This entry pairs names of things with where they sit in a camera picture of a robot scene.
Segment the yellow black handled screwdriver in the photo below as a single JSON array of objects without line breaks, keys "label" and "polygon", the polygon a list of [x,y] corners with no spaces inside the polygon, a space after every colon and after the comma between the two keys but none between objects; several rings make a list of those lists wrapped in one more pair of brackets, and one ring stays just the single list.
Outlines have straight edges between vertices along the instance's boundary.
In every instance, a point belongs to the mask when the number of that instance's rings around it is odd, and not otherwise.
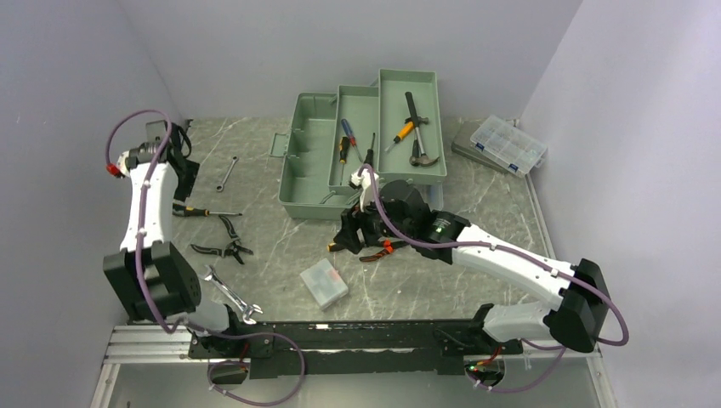
[{"label": "yellow black handled screwdriver", "polygon": [[363,161],[364,164],[369,165],[369,166],[372,166],[373,162],[374,162],[374,154],[375,154],[374,148],[375,148],[375,144],[376,144],[376,136],[377,136],[376,133],[372,134],[371,143],[370,143],[368,149],[366,150],[366,156]]}]

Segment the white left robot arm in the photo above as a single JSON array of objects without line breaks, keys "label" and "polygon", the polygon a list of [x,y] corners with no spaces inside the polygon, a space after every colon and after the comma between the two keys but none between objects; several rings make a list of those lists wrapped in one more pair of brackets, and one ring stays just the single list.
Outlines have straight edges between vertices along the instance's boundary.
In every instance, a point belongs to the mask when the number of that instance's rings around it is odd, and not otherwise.
[{"label": "white left robot arm", "polygon": [[161,134],[116,159],[105,169],[131,186],[128,224],[117,252],[102,269],[132,322],[149,322],[173,333],[184,326],[224,357],[242,350],[243,331],[231,324],[230,308],[205,298],[199,277],[172,242],[174,207],[192,191],[198,164],[183,152],[190,141],[182,127],[157,122]]}]

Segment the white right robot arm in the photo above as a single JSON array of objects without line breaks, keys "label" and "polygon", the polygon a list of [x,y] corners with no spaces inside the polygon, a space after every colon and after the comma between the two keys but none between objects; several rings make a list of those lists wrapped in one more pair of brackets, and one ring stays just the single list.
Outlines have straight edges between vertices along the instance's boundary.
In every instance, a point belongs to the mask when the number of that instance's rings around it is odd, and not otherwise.
[{"label": "white right robot arm", "polygon": [[602,342],[611,310],[599,265],[588,259],[569,263],[535,254],[491,235],[466,218],[435,211],[420,192],[396,180],[374,191],[375,176],[354,174],[349,186],[360,199],[341,214],[337,247],[357,254],[373,244],[407,244],[423,257],[473,269],[524,290],[534,303],[487,304],[468,330],[473,349],[488,353],[512,340],[551,339],[581,353]]}]

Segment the small clear screw box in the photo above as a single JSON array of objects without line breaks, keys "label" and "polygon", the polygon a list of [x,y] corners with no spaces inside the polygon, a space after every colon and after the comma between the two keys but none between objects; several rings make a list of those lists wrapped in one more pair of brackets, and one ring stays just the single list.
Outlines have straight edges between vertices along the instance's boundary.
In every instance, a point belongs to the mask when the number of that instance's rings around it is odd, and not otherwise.
[{"label": "small clear screw box", "polygon": [[307,268],[299,276],[320,310],[327,309],[349,293],[349,287],[327,258]]}]

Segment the orange handled screwdriver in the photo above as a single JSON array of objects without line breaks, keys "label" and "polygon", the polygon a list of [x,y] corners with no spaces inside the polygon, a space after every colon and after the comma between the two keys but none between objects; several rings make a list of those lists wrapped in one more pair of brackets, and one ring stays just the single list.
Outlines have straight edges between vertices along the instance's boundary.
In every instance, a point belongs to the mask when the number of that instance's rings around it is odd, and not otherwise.
[{"label": "orange handled screwdriver", "polygon": [[397,144],[399,144],[409,133],[414,129],[413,122],[406,122],[404,127],[393,137],[391,144],[389,144],[385,152],[390,152]]}]

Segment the yellow black tool handle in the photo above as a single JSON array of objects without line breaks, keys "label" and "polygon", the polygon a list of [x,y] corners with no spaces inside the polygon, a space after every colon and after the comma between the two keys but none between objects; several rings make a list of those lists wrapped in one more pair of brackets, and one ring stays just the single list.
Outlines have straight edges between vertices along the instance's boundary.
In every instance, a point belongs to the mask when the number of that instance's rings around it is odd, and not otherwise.
[{"label": "yellow black tool handle", "polygon": [[239,217],[242,215],[241,212],[218,212],[211,211],[208,209],[187,207],[183,205],[173,204],[172,207],[173,216],[190,218],[190,217],[210,217],[210,216],[225,216],[225,217]]}]

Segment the black handled hammer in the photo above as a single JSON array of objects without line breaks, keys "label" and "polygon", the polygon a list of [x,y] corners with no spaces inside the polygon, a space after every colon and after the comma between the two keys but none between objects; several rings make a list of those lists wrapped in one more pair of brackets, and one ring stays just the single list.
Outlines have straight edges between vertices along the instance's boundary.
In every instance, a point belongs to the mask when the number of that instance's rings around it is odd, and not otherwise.
[{"label": "black handled hammer", "polygon": [[421,136],[420,126],[423,124],[428,124],[429,119],[427,117],[421,117],[418,116],[414,124],[414,143],[412,147],[412,156],[411,159],[413,162],[420,159],[422,156],[426,155],[426,151],[423,145],[423,140]]}]

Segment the blue red handled screwdriver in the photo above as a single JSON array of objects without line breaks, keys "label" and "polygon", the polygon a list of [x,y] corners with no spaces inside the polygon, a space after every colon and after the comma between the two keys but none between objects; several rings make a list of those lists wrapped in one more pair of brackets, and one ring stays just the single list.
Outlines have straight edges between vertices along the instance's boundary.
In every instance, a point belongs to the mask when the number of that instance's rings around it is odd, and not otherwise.
[{"label": "blue red handled screwdriver", "polygon": [[356,140],[356,137],[353,133],[351,126],[349,125],[349,122],[345,118],[343,118],[340,120],[340,124],[341,124],[343,132],[344,132],[344,137],[342,138],[339,146],[343,147],[344,146],[343,142],[346,140],[348,142],[348,145],[353,147],[353,151],[357,155],[358,162],[360,165],[362,165],[364,163],[364,158],[361,155],[361,152],[357,146],[357,140]]}]

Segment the green toolbox with clear lid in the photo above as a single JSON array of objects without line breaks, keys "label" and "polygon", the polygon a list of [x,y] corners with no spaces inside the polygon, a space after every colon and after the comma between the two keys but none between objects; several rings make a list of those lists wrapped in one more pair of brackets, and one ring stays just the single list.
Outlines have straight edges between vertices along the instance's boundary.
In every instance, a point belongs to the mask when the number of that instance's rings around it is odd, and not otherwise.
[{"label": "green toolbox with clear lid", "polygon": [[[439,158],[432,167],[410,164],[412,134],[390,152],[384,151],[411,121],[405,92],[412,93],[417,114],[429,119],[420,130],[427,155]],[[332,93],[306,92],[297,97],[289,132],[276,134],[270,150],[273,157],[283,160],[278,200],[290,217],[337,221],[359,198],[360,192],[349,184],[352,171],[360,167],[352,146],[343,183],[339,183],[343,118],[364,159],[372,134],[377,134],[372,166],[382,182],[406,181],[420,189],[433,209],[443,207],[447,169],[437,75],[433,71],[382,69],[369,86],[341,85]]]}]

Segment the small claw hammer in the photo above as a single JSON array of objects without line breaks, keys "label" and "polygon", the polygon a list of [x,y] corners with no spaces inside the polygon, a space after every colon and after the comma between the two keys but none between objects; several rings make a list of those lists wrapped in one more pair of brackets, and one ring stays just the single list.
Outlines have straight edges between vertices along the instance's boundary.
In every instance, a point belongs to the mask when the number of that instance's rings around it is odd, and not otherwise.
[{"label": "small claw hammer", "polygon": [[436,157],[432,159],[427,155],[420,130],[421,120],[420,116],[417,114],[413,95],[411,92],[405,92],[405,97],[414,132],[412,154],[409,158],[409,162],[414,167],[432,167],[434,164],[437,163],[439,158]]}]

